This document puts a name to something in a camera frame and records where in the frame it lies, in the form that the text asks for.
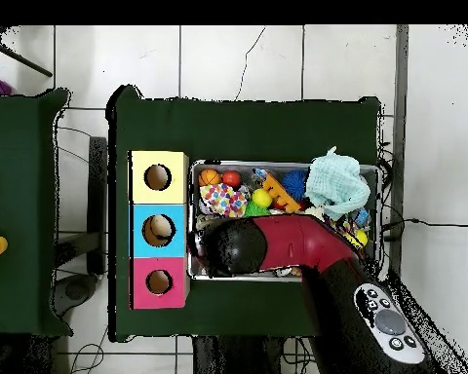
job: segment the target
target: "dark green table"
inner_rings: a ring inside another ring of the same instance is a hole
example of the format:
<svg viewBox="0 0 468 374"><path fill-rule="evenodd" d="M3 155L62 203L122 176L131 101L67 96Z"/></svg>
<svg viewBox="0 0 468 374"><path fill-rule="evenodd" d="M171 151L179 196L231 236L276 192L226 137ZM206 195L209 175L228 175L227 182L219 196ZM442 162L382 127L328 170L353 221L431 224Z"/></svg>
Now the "dark green table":
<svg viewBox="0 0 468 374"><path fill-rule="evenodd" d="M131 87L107 105L109 142L110 331L131 334L313 335L301 285L193 280L184 309L131 311L128 304L127 151L184 152L199 159L303 162L337 153L376 163L375 97L360 102L288 103L144 100Z"/></svg>
<svg viewBox="0 0 468 374"><path fill-rule="evenodd" d="M0 96L0 333L69 335L51 308L56 222L53 124L68 92Z"/></svg>

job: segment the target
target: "light blue cloth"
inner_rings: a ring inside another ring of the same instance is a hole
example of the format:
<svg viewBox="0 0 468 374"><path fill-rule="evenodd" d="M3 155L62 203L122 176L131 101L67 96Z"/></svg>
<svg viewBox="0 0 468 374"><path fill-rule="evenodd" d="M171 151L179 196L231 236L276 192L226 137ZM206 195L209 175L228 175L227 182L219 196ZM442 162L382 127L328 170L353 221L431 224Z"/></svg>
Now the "light blue cloth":
<svg viewBox="0 0 468 374"><path fill-rule="evenodd" d="M336 155L335 149L333 147L326 156L314 160L305 192L314 206L325 206L324 213L333 221L363 207L371 191L359 174L359 162Z"/></svg>

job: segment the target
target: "green toy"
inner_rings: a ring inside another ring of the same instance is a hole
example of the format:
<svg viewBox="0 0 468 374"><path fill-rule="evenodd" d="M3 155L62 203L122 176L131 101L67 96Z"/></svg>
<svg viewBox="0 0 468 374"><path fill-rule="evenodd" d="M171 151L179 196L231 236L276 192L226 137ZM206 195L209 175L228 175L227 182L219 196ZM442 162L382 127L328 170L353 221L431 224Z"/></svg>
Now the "green toy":
<svg viewBox="0 0 468 374"><path fill-rule="evenodd" d="M246 205L245 210L245 218L249 218L251 216L265 216L270 215L269 210L266 207L261 207L255 204L253 201L249 201Z"/></svg>

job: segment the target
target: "blue spiky ball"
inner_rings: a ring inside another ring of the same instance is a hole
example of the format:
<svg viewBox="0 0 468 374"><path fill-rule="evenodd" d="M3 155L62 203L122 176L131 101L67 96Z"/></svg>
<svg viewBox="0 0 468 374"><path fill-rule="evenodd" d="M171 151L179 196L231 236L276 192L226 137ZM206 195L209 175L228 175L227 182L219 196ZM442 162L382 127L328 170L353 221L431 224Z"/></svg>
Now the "blue spiky ball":
<svg viewBox="0 0 468 374"><path fill-rule="evenodd" d="M290 170L283 176L283 186L292 198L300 202L305 194L305 181L307 179L306 170Z"/></svg>

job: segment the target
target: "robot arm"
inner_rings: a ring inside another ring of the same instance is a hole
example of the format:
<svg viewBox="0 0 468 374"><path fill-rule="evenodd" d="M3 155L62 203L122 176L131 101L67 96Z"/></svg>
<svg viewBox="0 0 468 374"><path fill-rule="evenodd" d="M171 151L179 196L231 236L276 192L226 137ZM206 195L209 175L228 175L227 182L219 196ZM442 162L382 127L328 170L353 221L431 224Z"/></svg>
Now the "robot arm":
<svg viewBox="0 0 468 374"><path fill-rule="evenodd" d="M438 374L425 344L348 243L309 215L228 221L206 237L223 274L299 265L316 322L319 356L330 374Z"/></svg>

